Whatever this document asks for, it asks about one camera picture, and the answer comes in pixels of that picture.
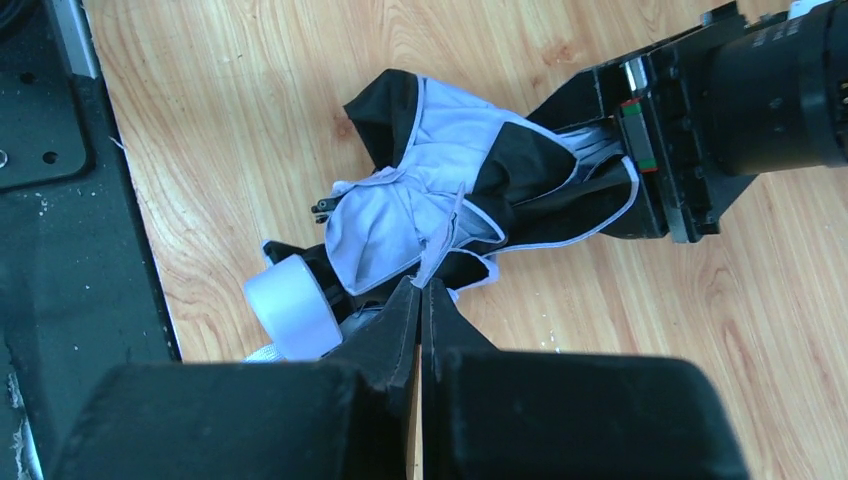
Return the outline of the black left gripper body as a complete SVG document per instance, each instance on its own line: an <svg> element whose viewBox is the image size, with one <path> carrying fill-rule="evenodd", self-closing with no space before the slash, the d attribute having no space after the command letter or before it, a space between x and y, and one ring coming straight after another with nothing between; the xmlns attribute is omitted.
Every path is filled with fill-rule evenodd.
<svg viewBox="0 0 848 480"><path fill-rule="evenodd" d="M719 233L754 178L729 175L713 158L709 75L718 50L747 31L740 13L705 13L688 30L579 71L529 114L556 133L617 130L642 180L633 207L604 234L696 243Z"/></svg>

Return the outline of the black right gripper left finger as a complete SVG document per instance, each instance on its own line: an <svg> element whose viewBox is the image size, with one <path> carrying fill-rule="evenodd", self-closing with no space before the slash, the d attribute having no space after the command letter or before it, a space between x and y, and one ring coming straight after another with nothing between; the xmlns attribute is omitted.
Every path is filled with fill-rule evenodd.
<svg viewBox="0 0 848 480"><path fill-rule="evenodd" d="M421 292L317 361L135 364L96 387L53 479L403 479Z"/></svg>

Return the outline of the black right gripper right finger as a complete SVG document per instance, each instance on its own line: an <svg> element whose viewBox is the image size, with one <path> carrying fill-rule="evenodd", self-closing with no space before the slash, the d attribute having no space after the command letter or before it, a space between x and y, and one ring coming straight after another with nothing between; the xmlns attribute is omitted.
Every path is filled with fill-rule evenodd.
<svg viewBox="0 0 848 480"><path fill-rule="evenodd" d="M422 292L427 479L746 479L724 405L670 357L510 351Z"/></svg>

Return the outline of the lavender folding umbrella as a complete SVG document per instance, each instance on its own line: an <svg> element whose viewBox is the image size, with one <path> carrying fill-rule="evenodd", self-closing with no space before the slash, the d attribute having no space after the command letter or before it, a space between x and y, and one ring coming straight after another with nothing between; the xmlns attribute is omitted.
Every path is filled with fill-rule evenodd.
<svg viewBox="0 0 848 480"><path fill-rule="evenodd" d="M451 297L495 282L496 258L558 248L635 203L635 162L608 127L564 132L421 74L388 69L344 112L373 163L312 208L320 244L263 244L246 299L269 336L254 362L316 360L367 325L396 287Z"/></svg>

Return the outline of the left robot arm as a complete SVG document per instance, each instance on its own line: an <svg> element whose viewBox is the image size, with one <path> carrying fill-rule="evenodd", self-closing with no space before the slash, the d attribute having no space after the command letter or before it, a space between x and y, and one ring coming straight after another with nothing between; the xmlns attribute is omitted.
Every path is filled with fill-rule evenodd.
<svg viewBox="0 0 848 480"><path fill-rule="evenodd" d="M554 132L613 121L644 180L605 228L695 243L763 173L847 162L847 5L799 1L699 25L583 69L530 114Z"/></svg>

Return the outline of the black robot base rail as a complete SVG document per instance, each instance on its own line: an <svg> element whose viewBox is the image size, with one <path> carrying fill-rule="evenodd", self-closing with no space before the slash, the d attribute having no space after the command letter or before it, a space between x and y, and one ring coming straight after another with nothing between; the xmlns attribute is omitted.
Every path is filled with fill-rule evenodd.
<svg viewBox="0 0 848 480"><path fill-rule="evenodd" d="M108 370L179 356L84 6L5 1L2 477L45 477Z"/></svg>

